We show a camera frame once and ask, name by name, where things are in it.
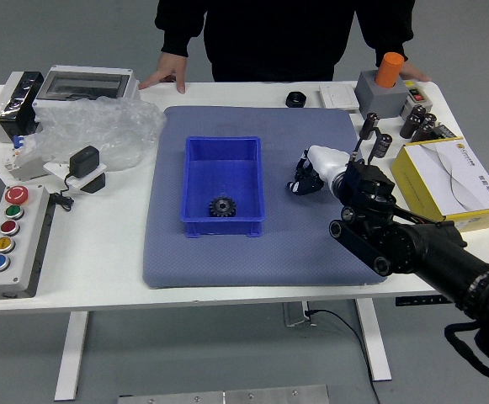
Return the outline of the robot right hand white shell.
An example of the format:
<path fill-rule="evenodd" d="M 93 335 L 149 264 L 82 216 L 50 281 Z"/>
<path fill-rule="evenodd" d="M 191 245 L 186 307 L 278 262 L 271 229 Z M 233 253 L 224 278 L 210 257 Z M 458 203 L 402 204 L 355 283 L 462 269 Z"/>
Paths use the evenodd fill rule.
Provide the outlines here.
<path fill-rule="evenodd" d="M 323 187 L 335 195 L 347 169 L 349 154 L 345 151 L 310 146 L 305 149 L 295 168 L 294 179 L 287 183 L 290 192 L 296 195 L 312 194 Z"/>

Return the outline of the person's right hand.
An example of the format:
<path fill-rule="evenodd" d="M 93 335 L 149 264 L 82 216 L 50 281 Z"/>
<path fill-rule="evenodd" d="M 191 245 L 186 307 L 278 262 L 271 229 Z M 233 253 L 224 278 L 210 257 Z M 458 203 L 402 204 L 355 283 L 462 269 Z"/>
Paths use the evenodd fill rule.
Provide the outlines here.
<path fill-rule="evenodd" d="M 178 93 L 185 94 L 185 73 L 188 58 L 162 52 L 156 70 L 140 82 L 140 90 L 150 88 L 162 82 L 174 82 Z"/>

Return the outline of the person's left hand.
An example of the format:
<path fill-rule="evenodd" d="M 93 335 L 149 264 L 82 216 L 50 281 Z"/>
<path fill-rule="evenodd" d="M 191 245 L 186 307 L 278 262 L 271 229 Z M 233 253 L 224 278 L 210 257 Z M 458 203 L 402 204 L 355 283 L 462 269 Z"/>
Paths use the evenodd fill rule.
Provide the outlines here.
<path fill-rule="evenodd" d="M 405 61 L 400 70 L 400 76 L 404 80 L 415 80 L 419 82 L 431 82 L 432 78 L 418 69 L 410 61 Z"/>

